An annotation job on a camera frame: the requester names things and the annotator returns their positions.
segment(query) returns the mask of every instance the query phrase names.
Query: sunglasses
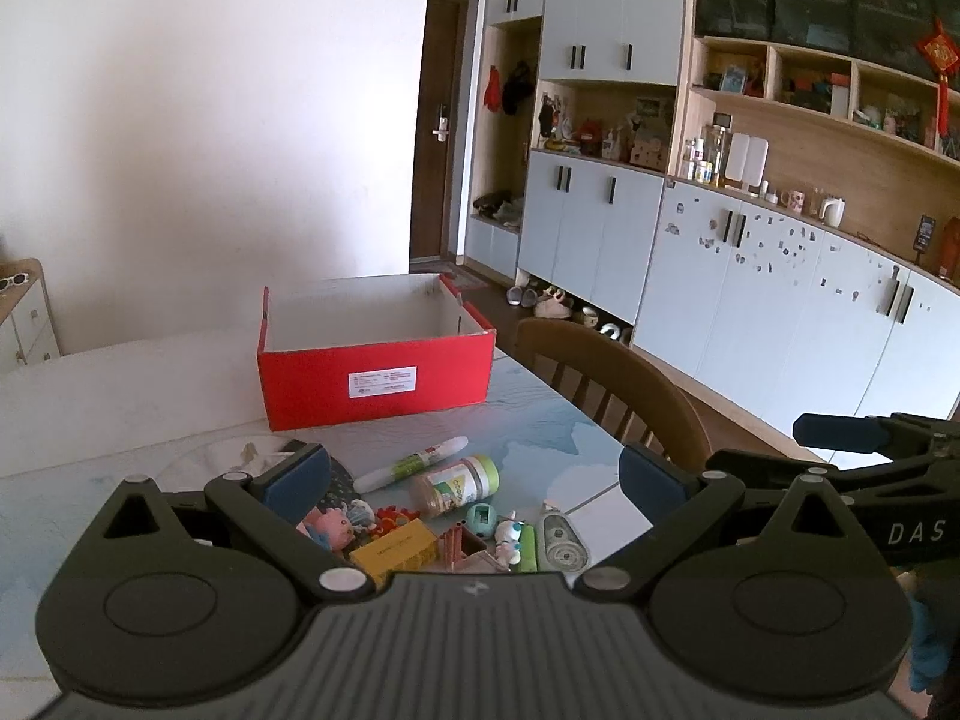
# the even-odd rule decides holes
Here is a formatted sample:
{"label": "sunglasses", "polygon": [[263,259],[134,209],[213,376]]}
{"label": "sunglasses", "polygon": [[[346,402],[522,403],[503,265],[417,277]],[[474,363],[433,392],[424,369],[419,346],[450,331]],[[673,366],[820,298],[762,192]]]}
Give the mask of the sunglasses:
{"label": "sunglasses", "polygon": [[30,274],[16,274],[16,276],[0,277],[0,293],[8,287],[19,287],[30,281]]}

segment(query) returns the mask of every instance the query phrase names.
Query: yellow box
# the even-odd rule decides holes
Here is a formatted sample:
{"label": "yellow box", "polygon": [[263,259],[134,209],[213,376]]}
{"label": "yellow box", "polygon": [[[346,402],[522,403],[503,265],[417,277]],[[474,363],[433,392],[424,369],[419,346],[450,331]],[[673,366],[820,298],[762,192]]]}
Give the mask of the yellow box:
{"label": "yellow box", "polygon": [[350,560],[382,587],[392,571],[416,571],[440,560],[437,537],[419,519],[350,553]]}

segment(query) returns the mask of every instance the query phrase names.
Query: red chinese knot ornament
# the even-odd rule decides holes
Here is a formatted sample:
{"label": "red chinese knot ornament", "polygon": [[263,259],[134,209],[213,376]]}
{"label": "red chinese knot ornament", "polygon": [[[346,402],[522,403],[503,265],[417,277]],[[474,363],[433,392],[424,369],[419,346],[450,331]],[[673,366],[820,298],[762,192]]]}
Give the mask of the red chinese knot ornament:
{"label": "red chinese knot ornament", "polygon": [[936,20],[936,31],[928,38],[917,43],[917,49],[933,67],[940,81],[940,91],[937,100],[937,132],[947,134],[947,119],[949,118],[949,96],[947,95],[947,81],[960,70],[960,50],[944,32],[944,25],[940,19]]}

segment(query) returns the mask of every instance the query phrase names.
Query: red bag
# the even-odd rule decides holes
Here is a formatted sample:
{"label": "red bag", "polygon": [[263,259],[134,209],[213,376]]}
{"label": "red bag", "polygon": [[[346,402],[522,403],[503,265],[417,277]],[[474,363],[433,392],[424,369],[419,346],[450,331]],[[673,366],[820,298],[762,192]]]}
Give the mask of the red bag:
{"label": "red bag", "polygon": [[500,110],[500,72],[495,66],[490,66],[490,82],[487,84],[487,90],[483,94],[483,105],[486,105],[491,112],[496,113]]}

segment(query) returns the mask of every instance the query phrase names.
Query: pink plush toy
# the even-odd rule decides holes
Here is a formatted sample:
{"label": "pink plush toy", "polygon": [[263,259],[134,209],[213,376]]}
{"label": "pink plush toy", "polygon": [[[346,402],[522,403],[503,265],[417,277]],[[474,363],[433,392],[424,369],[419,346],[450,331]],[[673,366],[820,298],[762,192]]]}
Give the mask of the pink plush toy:
{"label": "pink plush toy", "polygon": [[328,509],[325,512],[310,509],[296,529],[330,552],[338,554],[353,541],[353,526],[343,509]]}

